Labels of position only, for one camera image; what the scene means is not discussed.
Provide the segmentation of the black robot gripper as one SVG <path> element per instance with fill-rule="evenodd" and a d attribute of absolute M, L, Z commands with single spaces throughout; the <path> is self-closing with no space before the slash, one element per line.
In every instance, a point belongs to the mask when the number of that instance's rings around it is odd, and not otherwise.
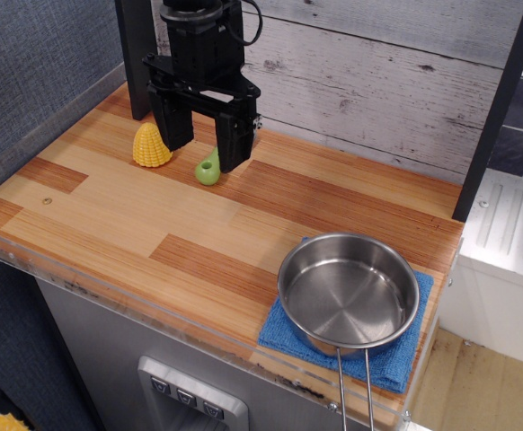
<path fill-rule="evenodd" d="M 244 39 L 240 1 L 164 1 L 160 6 L 168 55 L 149 54 L 150 106 L 170 151 L 194 138 L 192 114 L 215 120 L 220 170 L 229 173 L 252 152 L 260 89 L 242 75 Z"/>

